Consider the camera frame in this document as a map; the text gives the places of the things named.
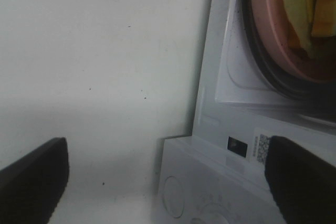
black object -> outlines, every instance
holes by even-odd
[[[329,163],[287,138],[274,136],[265,176],[288,224],[336,223],[336,168]]]
[[[227,141],[227,149],[238,154],[239,156],[246,157],[247,144],[233,137],[229,136]]]
[[[54,138],[0,171],[0,223],[45,224],[69,178],[65,138]]]

white wall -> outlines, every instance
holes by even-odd
[[[0,0],[0,165],[67,137],[51,223],[149,223],[163,139],[191,134],[209,5]]]

round button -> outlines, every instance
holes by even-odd
[[[184,194],[181,183],[171,176],[166,179],[162,195],[163,205],[172,217],[179,218],[184,210]]]

label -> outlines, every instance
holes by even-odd
[[[256,164],[260,167],[265,166],[269,141],[272,136],[277,135],[276,133],[271,133],[269,131],[256,128],[254,131],[254,142],[253,151],[250,162]]]

sticker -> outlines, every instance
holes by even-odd
[[[254,142],[251,163],[258,166],[265,166],[269,142],[272,136],[277,135],[266,130],[256,128],[254,131]]]

